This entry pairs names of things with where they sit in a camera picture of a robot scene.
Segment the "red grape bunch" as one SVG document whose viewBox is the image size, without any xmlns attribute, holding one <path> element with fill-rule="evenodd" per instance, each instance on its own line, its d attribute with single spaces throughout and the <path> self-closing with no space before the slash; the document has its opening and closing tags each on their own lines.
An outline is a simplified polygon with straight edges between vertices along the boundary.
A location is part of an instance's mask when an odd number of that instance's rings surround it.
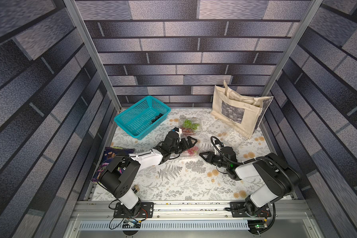
<svg viewBox="0 0 357 238">
<path fill-rule="evenodd" d="M 183 128 L 182 129 L 182 133 L 183 133 L 183 135 L 185 135 L 185 136 L 192 136 L 192 135 L 196 135 L 196 130 L 193 130 L 193 129 L 191 129 L 191 128 Z"/>
<path fill-rule="evenodd" d="M 198 154 L 199 148 L 197 146 L 192 147 L 191 149 L 189 149 L 187 151 L 188 155 L 191 156 L 195 156 Z"/>
</svg>

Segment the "green grape bunch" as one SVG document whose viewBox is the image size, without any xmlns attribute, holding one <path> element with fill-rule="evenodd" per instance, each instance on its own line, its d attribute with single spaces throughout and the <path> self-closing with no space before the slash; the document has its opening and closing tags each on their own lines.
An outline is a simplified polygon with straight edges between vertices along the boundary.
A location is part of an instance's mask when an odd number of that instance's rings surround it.
<svg viewBox="0 0 357 238">
<path fill-rule="evenodd" d="M 185 119 L 183 124 L 182 124 L 182 127 L 183 128 L 191 128 L 193 130 L 198 130 L 200 124 L 199 123 L 195 123 L 189 119 Z"/>
</svg>

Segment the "clear clamshell container front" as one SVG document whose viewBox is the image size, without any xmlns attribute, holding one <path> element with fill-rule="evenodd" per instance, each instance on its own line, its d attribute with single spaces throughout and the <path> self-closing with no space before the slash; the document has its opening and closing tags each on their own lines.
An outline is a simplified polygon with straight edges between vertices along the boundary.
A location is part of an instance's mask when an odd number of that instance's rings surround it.
<svg viewBox="0 0 357 238">
<path fill-rule="evenodd" d="M 202 120 L 197 117 L 180 117 L 179 128 L 184 137 L 200 134 L 203 132 Z"/>
</svg>

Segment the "clear clamshell container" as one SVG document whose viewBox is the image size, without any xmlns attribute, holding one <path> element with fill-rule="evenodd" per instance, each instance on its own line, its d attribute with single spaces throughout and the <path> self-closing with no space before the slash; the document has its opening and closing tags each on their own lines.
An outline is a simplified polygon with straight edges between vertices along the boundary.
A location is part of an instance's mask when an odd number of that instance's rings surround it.
<svg viewBox="0 0 357 238">
<path fill-rule="evenodd" d="M 205 142 L 204 140 L 198 140 L 194 147 L 183 152 L 179 158 L 180 159 L 194 159 L 194 158 L 199 157 L 200 153 L 206 152 L 208 150 L 209 150 L 208 143 Z"/>
<path fill-rule="evenodd" d="M 180 117 L 179 128 L 184 137 L 200 134 L 203 132 L 202 120 L 197 117 Z"/>
</svg>

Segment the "teal plastic basket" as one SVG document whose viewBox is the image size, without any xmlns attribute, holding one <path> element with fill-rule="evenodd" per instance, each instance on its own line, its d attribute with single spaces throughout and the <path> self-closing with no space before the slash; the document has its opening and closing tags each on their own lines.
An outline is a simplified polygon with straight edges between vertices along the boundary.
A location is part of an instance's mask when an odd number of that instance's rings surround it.
<svg viewBox="0 0 357 238">
<path fill-rule="evenodd" d="M 141 140 L 159 126 L 171 112 L 171 108 L 155 97 L 146 96 L 114 118 L 114 122 L 128 135 Z M 160 113 L 163 116 L 151 123 Z"/>
</svg>

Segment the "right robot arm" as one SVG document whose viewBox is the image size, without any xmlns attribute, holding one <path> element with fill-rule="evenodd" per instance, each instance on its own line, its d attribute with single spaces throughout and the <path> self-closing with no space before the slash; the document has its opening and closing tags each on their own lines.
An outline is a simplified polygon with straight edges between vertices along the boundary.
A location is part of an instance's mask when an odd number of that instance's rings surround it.
<svg viewBox="0 0 357 238">
<path fill-rule="evenodd" d="M 291 194 L 300 182 L 300 175 L 281 157 L 274 153 L 238 162 L 232 147 L 216 146 L 214 151 L 199 154 L 207 163 L 224 168 L 233 180 L 261 177 L 264 184 L 247 196 L 243 205 L 231 205 L 227 211 L 248 216 L 257 216 L 267 204 L 274 203 Z"/>
</svg>

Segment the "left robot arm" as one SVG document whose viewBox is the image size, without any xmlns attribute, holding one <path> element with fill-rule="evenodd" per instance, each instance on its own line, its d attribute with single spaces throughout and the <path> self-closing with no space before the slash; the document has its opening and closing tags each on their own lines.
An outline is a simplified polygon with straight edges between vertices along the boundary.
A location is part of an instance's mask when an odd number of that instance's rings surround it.
<svg viewBox="0 0 357 238">
<path fill-rule="evenodd" d="M 141 200 L 132 190 L 139 171 L 161 165 L 172 159 L 172 155 L 180 156 L 197 144 L 197 139 L 191 136 L 182 138 L 181 134 L 180 128 L 174 128 L 168 132 L 164 141 L 149 151 L 139 154 L 119 153 L 99 173 L 99 185 L 120 202 L 125 214 L 134 217 L 141 210 Z"/>
</svg>

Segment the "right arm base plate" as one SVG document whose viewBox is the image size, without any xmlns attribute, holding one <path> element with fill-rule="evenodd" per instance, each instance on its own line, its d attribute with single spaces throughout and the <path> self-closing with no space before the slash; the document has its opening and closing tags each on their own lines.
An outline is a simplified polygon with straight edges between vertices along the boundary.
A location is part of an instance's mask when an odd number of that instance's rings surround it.
<svg viewBox="0 0 357 238">
<path fill-rule="evenodd" d="M 233 218 L 269 218 L 272 216 L 267 204 L 258 208 L 250 202 L 246 205 L 244 201 L 230 202 L 230 207 L 226 207 L 225 210 L 231 212 Z"/>
</svg>

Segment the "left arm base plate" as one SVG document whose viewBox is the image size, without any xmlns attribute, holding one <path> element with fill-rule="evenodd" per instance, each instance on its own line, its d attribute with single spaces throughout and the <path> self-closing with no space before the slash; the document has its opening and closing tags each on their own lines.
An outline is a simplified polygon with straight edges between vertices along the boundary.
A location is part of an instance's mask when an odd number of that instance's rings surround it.
<svg viewBox="0 0 357 238">
<path fill-rule="evenodd" d="M 117 203 L 114 210 L 114 218 L 140 218 L 148 219 L 153 217 L 154 211 L 153 202 L 138 202 L 133 209 L 128 209 L 122 203 Z"/>
</svg>

